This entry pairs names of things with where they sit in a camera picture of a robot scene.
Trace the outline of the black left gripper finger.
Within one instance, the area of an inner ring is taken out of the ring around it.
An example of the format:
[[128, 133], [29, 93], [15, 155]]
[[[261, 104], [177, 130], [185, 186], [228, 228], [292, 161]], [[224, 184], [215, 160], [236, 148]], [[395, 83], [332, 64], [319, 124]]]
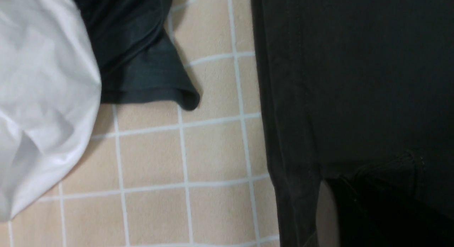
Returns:
[[326, 247], [452, 247], [453, 220], [379, 179], [325, 179]]

